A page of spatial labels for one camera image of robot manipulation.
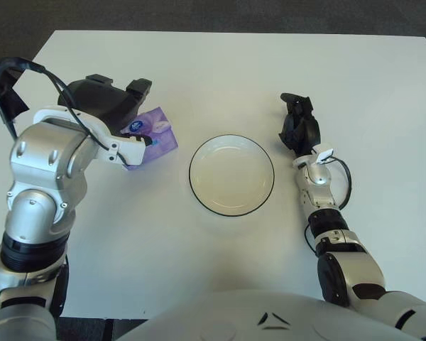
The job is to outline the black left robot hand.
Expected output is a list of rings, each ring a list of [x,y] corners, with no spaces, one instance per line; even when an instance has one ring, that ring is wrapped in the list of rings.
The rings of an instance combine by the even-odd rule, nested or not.
[[[68,89],[74,99],[73,109],[100,119],[113,135],[128,137],[131,134],[125,131],[125,127],[138,114],[151,86],[150,80],[140,78],[121,90],[112,85],[112,79],[93,74],[71,82]]]

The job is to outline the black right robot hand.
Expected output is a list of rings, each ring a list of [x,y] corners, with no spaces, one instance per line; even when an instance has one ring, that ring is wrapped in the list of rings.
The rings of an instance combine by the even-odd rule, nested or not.
[[[309,155],[313,147],[321,143],[320,127],[312,114],[310,98],[290,93],[282,93],[280,98],[288,111],[278,134],[280,140],[297,157]]]

